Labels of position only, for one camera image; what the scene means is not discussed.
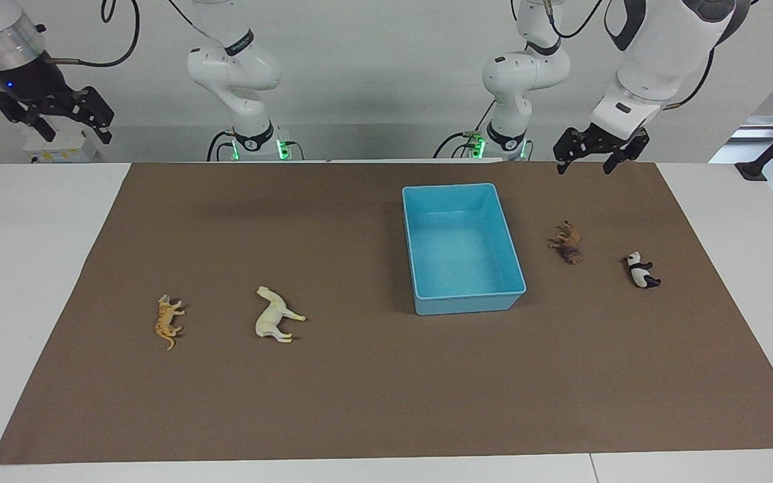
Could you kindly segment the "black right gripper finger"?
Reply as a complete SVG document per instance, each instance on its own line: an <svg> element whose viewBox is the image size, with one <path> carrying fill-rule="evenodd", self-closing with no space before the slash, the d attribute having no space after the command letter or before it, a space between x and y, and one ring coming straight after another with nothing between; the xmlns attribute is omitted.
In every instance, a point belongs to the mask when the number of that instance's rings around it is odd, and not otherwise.
<svg viewBox="0 0 773 483"><path fill-rule="evenodd" d="M55 129L37 111L27 111L24 115L24 123L33 128L46 142L55 140Z"/></svg>
<svg viewBox="0 0 773 483"><path fill-rule="evenodd" d="M58 110L59 115L89 126L105 146L111 143L113 134L109 128L115 113L95 87L58 92Z"/></svg>

